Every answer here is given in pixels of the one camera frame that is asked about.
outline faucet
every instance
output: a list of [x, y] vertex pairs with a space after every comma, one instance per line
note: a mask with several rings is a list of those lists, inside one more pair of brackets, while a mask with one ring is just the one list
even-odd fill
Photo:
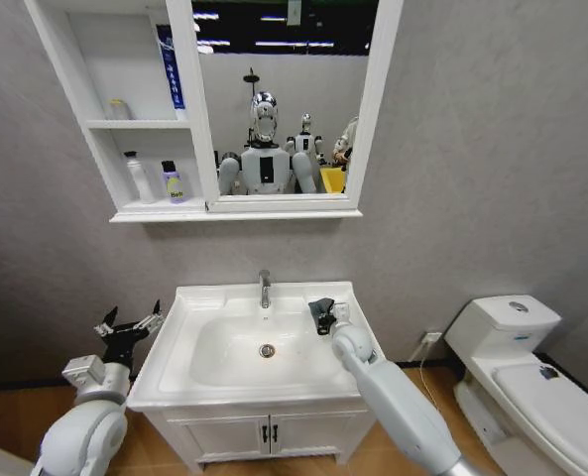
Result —
[[267, 309], [270, 306], [270, 272], [267, 270], [261, 270], [258, 274], [258, 279], [261, 284], [261, 307]]

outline sink cabinet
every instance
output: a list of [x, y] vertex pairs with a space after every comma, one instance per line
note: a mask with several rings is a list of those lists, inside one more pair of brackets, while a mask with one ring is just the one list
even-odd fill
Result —
[[[276, 283], [260, 307], [257, 285], [196, 286], [176, 299], [131, 389], [191, 472], [233, 459], [334, 454], [348, 461], [375, 417], [353, 376], [318, 335], [308, 303], [349, 304], [384, 358], [351, 283]], [[275, 353], [263, 358], [271, 344]]]
[[215, 461], [319, 454], [346, 464], [375, 417], [361, 399], [144, 412], [191, 472]]

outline mirror frame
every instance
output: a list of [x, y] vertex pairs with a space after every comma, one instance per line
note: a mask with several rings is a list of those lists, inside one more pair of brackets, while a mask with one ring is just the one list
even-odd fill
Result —
[[354, 160], [349, 168], [345, 193], [300, 193], [270, 195], [221, 195], [214, 166], [214, 147], [210, 133], [205, 89], [196, 50], [196, 32], [192, 27], [192, 4], [189, 0], [167, 0], [173, 29], [186, 32], [175, 35], [175, 45], [187, 52], [185, 60], [178, 60], [179, 75], [188, 84], [185, 96], [192, 142], [199, 168], [203, 196], [209, 213], [251, 213], [252, 218], [284, 217], [298, 212], [299, 217], [360, 216], [358, 203], [366, 166], [369, 161], [386, 78], [391, 64], [404, 0], [379, 0], [371, 49], [366, 68], [364, 91], [360, 102], [357, 141], [353, 148]]

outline mirror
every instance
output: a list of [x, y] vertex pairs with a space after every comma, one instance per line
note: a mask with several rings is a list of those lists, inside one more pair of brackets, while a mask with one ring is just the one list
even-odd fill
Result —
[[377, 8], [192, 2], [221, 195], [344, 192]]

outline bottle label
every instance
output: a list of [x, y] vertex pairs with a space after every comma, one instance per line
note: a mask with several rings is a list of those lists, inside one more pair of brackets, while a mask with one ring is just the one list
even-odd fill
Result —
[[182, 198], [183, 190], [181, 190], [181, 180], [177, 177], [170, 177], [166, 182], [166, 190], [171, 198]]
[[157, 36], [159, 37], [160, 47], [162, 49], [162, 58], [164, 59], [164, 68], [166, 70], [166, 77], [168, 78], [168, 86], [171, 89], [173, 106], [175, 109], [185, 109], [183, 93], [181, 92], [181, 82], [178, 79], [175, 46], [173, 44], [173, 32], [171, 26], [157, 25]]

